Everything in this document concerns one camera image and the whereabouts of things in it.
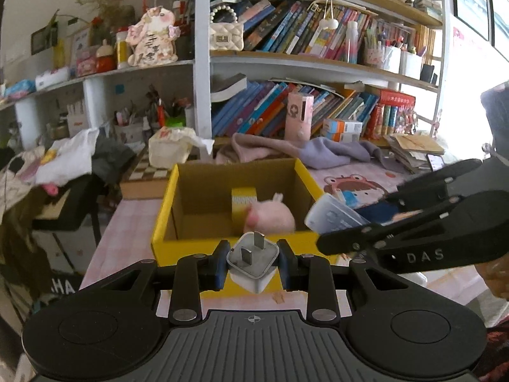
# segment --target bag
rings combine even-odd
[[[214,16],[220,10],[229,11],[233,23],[215,23]],[[237,22],[237,15],[229,5],[220,5],[210,13],[210,50],[235,50],[244,48],[244,24]]]

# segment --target picture frame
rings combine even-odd
[[[55,47],[58,44],[59,38],[59,26],[58,23],[53,23],[49,30],[49,35],[45,35],[46,27],[32,33],[31,35],[31,54],[40,53],[50,47]]]

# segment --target purple cloth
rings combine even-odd
[[[404,173],[405,170],[394,158],[384,157],[382,150],[367,140],[360,142],[335,142],[320,136],[306,142],[300,149],[299,159],[308,167],[328,169],[348,165],[352,158],[361,162],[379,161],[385,169]]]

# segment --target chessboard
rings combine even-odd
[[[171,170],[154,168],[149,163],[149,153],[143,150],[120,182],[124,200],[162,198],[166,191]]]

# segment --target plastic bag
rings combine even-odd
[[[205,147],[212,153],[214,140],[198,137],[192,128],[159,129],[149,139],[149,161],[154,168],[172,169],[177,163],[184,163],[193,146]]]

